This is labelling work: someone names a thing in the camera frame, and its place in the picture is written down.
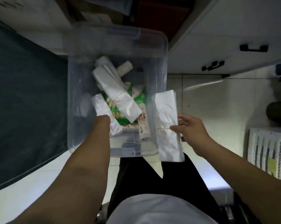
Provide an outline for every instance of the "green package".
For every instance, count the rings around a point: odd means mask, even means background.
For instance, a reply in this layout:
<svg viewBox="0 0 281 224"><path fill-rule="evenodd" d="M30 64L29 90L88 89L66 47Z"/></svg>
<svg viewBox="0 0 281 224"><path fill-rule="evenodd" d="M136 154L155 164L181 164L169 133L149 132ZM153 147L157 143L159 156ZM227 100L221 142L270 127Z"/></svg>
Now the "green package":
<svg viewBox="0 0 281 224"><path fill-rule="evenodd" d="M137 104L145 103L146 100L146 90L142 85L132 86L130 85L127 90L128 94L135 100ZM120 125L128 125L131 124L128 119L119 111L113 101L107 96L106 93L103 92L103 97L110 108L113 116L116 118Z"/></svg>

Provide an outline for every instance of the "person's left hand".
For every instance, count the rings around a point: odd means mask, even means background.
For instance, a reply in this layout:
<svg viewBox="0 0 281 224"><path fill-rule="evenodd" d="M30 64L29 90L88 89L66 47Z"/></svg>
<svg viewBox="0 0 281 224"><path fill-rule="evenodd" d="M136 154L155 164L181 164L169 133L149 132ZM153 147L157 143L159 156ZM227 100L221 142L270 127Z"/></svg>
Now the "person's left hand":
<svg viewBox="0 0 281 224"><path fill-rule="evenodd" d="M108 127L110 124L110 117L108 115L96 116L94 119L94 128L96 127Z"/></svg>

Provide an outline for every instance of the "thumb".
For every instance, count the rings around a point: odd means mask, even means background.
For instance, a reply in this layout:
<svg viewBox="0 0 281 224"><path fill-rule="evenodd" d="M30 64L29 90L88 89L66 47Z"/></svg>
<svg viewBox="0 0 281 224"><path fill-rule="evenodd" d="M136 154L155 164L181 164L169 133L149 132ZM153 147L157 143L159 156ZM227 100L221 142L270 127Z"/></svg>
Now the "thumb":
<svg viewBox="0 0 281 224"><path fill-rule="evenodd" d="M183 134L184 130L185 130L185 126L177 126L177 125L172 125L169 127L172 131L176 132L176 133L181 133Z"/></svg>

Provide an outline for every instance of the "white tile floor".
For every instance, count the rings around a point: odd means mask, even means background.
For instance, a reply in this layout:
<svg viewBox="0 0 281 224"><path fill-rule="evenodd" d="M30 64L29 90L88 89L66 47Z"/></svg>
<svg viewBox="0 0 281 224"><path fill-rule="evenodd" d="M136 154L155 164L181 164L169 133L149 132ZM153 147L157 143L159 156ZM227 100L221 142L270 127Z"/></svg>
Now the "white tile floor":
<svg viewBox="0 0 281 224"><path fill-rule="evenodd" d="M265 110L270 102L281 101L281 84L274 75L274 67L267 67L232 76L217 84L184 91L186 87L217 79L208 75L169 75L168 90L176 91L179 112L200 117L217 142L242 156L247 130L253 126L272 124L267 120ZM208 188L228 187L212 166L198 157L185 142L183 149ZM0 190L0 224L11 221L35 201L53 182L69 156L70 152L67 151L17 183ZM160 176L163 175L158 156L145 159ZM110 199L119 163L119 158L110 160L103 203Z"/></svg>

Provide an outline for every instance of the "black handle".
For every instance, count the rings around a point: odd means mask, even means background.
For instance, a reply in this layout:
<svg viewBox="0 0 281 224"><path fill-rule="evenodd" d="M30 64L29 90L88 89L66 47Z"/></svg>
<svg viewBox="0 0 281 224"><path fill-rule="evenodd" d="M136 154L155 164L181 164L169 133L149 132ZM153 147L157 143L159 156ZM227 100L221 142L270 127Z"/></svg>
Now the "black handle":
<svg viewBox="0 0 281 224"><path fill-rule="evenodd" d="M267 52L268 51L268 45L260 46L260 49L249 49L248 44L240 45L240 51L243 52Z"/></svg>
<svg viewBox="0 0 281 224"><path fill-rule="evenodd" d="M209 66L209 67L206 67L206 66L202 67L202 71L206 71L206 70L212 71L215 68L221 67L223 65L224 65L224 61L220 61L219 63L218 63L218 61L214 61L214 62L212 62L211 66Z"/></svg>

